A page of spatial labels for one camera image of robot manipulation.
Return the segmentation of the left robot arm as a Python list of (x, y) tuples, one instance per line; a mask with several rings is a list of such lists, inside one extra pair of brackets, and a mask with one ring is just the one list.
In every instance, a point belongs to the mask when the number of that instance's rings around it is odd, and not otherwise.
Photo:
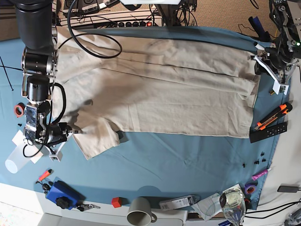
[(287, 95), (291, 76), (301, 66), (301, 2), (299, 0), (270, 0), (269, 17), (279, 32), (274, 37), (265, 31), (258, 18), (249, 23), (258, 34), (259, 41), (269, 42), (264, 47), (254, 43), (257, 54), (249, 60), (256, 61), (255, 72), (267, 72), (274, 80), (272, 93)]

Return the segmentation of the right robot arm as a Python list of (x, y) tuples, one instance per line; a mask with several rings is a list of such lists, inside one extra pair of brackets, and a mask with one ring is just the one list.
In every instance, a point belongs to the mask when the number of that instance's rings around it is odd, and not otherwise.
[[(47, 148), (51, 160), (61, 161), (61, 149), (77, 130), (61, 122), (66, 109), (66, 94), (62, 85), (55, 82), (58, 49), (56, 11), (51, 0), (14, 0), (17, 26), (25, 44), (21, 66), (23, 70), (22, 97), (28, 100), (25, 107), (24, 136), (27, 145)], [(61, 90), (62, 111), (54, 121), (52, 99), (54, 88)]]

